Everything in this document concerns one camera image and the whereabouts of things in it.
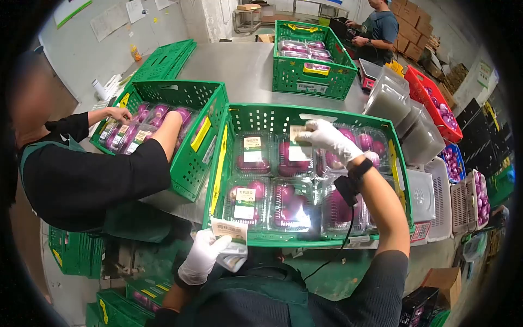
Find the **barcode sticker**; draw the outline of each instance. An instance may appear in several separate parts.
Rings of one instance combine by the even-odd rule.
[[[306,83],[296,83],[296,89],[298,91],[325,93],[328,89],[328,86],[316,85],[316,84],[306,84]]]

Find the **white glove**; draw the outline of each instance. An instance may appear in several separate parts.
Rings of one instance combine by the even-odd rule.
[[[341,163],[347,165],[363,152],[326,120],[309,120],[305,123],[307,131],[296,135],[297,141],[311,143],[317,148],[336,154]]]
[[[184,263],[178,269],[178,276],[187,285],[202,285],[216,263],[216,257],[231,243],[228,235],[214,237],[211,229],[207,228],[196,233],[194,244]]]

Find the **stack of green crates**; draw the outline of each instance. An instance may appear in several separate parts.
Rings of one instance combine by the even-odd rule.
[[[208,118],[193,142],[191,139],[196,134],[198,124],[192,124],[170,164],[170,190],[195,201],[205,182],[214,154],[220,118],[228,102],[225,84],[182,80],[132,82],[125,87],[115,104],[126,106],[134,115],[142,102],[200,110],[197,122]],[[98,142],[106,124],[107,120],[102,120],[90,142],[101,151],[113,154]]]
[[[143,327],[154,314],[126,299],[113,289],[104,289],[96,294],[96,305],[105,326]]]
[[[327,117],[330,121],[347,124],[353,127],[372,127],[383,132],[388,139],[389,159],[392,164],[392,175],[395,191],[405,210],[410,232],[415,226],[412,221],[410,188],[406,176],[400,143],[392,122],[377,117],[352,114],[349,112],[319,109],[292,105],[275,104],[233,104],[229,103],[224,111],[220,133],[218,134],[217,152],[212,160],[207,190],[206,204],[203,212],[203,228],[210,227],[210,218],[222,219],[225,199],[228,196],[227,180],[231,177],[235,160],[233,158],[236,135],[241,132],[266,131],[276,134],[288,133],[290,125],[303,126],[308,119]],[[324,247],[340,246],[346,232],[338,234],[322,233],[320,239],[307,240],[299,232],[283,232],[259,227],[249,228],[249,246],[265,247]],[[378,240],[377,231],[372,231],[369,240]]]
[[[130,82],[174,80],[195,48],[193,39],[156,48]]]
[[[102,238],[49,226],[48,244],[63,274],[100,278],[104,253]]]
[[[272,90],[344,100],[358,69],[331,28],[286,20],[276,20],[275,24]],[[278,51],[281,40],[323,41],[334,63],[284,57]],[[328,66],[329,71],[314,72],[305,67],[306,63]]]

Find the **paper notice on wall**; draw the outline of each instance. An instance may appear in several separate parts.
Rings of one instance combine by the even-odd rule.
[[[126,5],[120,3],[91,19],[90,24],[96,39],[100,42],[127,22]]]
[[[143,13],[142,0],[126,2],[126,9],[131,24],[145,17],[145,14]]]
[[[158,10],[162,10],[163,8],[168,7],[168,6],[172,5],[173,3],[175,3],[174,1],[170,1],[170,0],[154,0],[154,2],[156,3],[156,9],[158,9]]]

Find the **black crate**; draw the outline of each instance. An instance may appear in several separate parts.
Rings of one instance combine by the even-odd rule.
[[[400,327],[418,327],[429,321],[438,299],[436,287],[419,287],[401,300]]]

